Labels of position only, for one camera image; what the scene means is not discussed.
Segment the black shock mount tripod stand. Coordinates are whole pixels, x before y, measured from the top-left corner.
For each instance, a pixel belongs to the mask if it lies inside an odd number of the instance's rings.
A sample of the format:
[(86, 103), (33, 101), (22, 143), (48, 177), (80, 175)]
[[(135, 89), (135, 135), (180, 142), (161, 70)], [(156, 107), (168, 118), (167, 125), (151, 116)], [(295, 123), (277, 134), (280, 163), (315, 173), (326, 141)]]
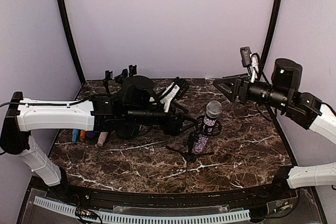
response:
[(195, 131), (191, 132), (188, 136), (188, 139), (186, 141), (186, 146), (187, 146), (187, 151), (186, 152), (182, 152), (182, 151), (179, 151), (177, 149), (174, 149), (174, 148), (171, 148), (170, 146), (166, 146), (166, 149), (168, 149), (169, 151), (172, 151), (172, 152), (176, 152), (176, 153), (179, 153), (183, 158), (184, 160), (186, 161), (186, 167), (185, 167), (185, 172), (184, 172), (184, 188), (186, 188), (186, 178), (187, 178), (187, 175), (188, 175), (188, 168), (189, 168), (189, 164), (190, 163), (195, 163), (196, 160), (200, 157), (203, 157), (203, 156), (211, 156), (211, 155), (214, 155), (215, 152), (211, 151), (211, 152), (204, 152), (203, 153), (196, 153), (194, 151), (194, 145), (195, 145), (195, 142), (197, 141), (197, 137), (198, 137), (198, 133), (199, 133), (199, 122), (198, 122), (198, 126), (196, 128)]

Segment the silver glitter microphone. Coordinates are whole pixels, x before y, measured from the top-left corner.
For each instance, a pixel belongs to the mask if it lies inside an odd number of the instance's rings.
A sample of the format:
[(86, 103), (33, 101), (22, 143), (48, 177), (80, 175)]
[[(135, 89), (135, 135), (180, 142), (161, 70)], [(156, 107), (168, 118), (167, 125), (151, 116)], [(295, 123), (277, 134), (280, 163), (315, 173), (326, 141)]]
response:
[(205, 115), (197, 118), (199, 122), (199, 133), (194, 145), (194, 151), (196, 153), (203, 153), (209, 138), (211, 136), (217, 136), (221, 132), (221, 125), (217, 122), (221, 112), (222, 104), (217, 100), (213, 100), (207, 104)]

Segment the black stand of pink microphone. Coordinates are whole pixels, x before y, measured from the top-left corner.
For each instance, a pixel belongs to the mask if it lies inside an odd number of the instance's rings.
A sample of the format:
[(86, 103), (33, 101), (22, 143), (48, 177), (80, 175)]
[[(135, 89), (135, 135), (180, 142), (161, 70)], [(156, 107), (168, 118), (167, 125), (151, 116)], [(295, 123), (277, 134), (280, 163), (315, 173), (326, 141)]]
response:
[(121, 125), (120, 128), (115, 130), (115, 134), (118, 138), (123, 140), (129, 140), (139, 135), (140, 127), (138, 124), (135, 123), (127, 123)]

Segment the black stand of orange microphone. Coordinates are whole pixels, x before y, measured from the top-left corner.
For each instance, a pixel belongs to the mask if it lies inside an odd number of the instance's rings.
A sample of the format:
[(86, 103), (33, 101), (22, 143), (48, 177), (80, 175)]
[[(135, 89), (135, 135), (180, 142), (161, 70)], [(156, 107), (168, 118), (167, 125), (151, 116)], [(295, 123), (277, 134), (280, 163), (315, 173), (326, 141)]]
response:
[(129, 65), (129, 77), (133, 77), (137, 75), (137, 65)]

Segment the black stand of purple microphone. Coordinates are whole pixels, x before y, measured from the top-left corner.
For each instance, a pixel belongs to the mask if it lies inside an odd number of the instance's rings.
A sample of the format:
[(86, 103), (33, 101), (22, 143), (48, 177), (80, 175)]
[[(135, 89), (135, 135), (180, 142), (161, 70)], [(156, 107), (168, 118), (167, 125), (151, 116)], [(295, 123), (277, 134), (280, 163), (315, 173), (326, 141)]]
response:
[(123, 69), (121, 74), (115, 76), (114, 81), (115, 83), (122, 85), (124, 80), (129, 76), (128, 69)]

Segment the pale pink toy microphone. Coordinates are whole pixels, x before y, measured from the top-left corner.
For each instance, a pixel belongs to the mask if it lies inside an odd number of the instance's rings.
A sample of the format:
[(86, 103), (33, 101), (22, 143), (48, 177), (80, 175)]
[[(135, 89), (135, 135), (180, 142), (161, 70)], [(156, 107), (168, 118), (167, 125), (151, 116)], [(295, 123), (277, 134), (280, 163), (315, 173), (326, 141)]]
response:
[(99, 137), (98, 137), (98, 141), (97, 141), (97, 145), (102, 147), (107, 139), (109, 132), (101, 132)]

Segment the black stand of blue microphone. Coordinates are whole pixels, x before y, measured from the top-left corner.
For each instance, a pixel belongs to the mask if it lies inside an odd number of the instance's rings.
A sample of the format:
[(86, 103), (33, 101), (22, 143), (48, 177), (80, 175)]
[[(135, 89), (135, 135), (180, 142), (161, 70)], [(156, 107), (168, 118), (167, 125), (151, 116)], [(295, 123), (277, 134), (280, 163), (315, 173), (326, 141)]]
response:
[(111, 81), (113, 79), (113, 71), (106, 70), (104, 74), (105, 74), (105, 76), (104, 76), (104, 79), (103, 79), (103, 85), (104, 85), (104, 88), (106, 90), (106, 93), (110, 94), (109, 81)]

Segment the purple toy microphone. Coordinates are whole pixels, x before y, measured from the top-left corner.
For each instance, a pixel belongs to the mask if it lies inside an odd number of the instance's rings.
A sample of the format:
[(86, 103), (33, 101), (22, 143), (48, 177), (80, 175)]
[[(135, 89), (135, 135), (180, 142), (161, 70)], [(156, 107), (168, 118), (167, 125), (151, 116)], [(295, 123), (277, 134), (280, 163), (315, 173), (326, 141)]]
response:
[(94, 138), (96, 136), (96, 132), (94, 131), (87, 131), (86, 132), (86, 137), (87, 138)]

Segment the orange toy microphone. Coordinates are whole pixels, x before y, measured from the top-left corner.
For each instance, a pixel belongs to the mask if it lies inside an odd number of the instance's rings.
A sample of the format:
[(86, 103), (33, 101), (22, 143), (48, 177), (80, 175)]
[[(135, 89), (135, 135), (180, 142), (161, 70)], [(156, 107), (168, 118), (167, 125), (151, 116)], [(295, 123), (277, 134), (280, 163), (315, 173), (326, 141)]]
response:
[(86, 139), (86, 131), (81, 130), (79, 137), (80, 137), (81, 140), (85, 140)]

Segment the blue toy microphone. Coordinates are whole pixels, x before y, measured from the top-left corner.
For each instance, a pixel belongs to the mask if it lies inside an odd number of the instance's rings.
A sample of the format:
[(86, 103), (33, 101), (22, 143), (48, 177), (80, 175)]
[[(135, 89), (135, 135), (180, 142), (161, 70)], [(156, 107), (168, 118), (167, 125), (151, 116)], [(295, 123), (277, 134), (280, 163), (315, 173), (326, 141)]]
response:
[(79, 129), (73, 129), (72, 131), (72, 142), (77, 142), (79, 136), (80, 136), (81, 130)]

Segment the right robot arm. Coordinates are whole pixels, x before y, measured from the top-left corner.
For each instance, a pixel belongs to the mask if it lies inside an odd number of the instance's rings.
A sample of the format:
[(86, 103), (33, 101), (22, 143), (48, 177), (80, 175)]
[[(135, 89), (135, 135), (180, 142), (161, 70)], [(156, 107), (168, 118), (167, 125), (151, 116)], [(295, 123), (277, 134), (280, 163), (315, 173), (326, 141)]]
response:
[[(335, 143), (335, 110), (327, 103), (308, 92), (300, 92), (303, 68), (285, 58), (275, 61), (271, 83), (251, 80), (243, 74), (215, 80), (213, 85), (230, 102), (244, 104), (253, 101), (270, 106), (281, 112), (302, 128), (315, 132)], [(283, 166), (268, 188), (273, 200), (280, 199), (288, 188), (310, 186), (335, 187), (335, 163), (316, 166)]]

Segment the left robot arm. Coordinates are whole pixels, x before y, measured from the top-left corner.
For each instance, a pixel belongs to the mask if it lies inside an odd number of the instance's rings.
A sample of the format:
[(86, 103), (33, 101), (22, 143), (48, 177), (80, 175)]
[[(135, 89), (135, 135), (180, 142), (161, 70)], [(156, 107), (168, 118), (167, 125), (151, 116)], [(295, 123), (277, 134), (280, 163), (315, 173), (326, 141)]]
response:
[(188, 90), (181, 78), (157, 94), (154, 82), (145, 76), (118, 77), (120, 90), (94, 94), (79, 101), (38, 101), (15, 92), (7, 103), (1, 131), (1, 149), (20, 157), (63, 201), (74, 197), (66, 173), (40, 149), (33, 130), (76, 129), (112, 132), (128, 124), (159, 126), (166, 135), (177, 136), (195, 127), (197, 120), (176, 104)]

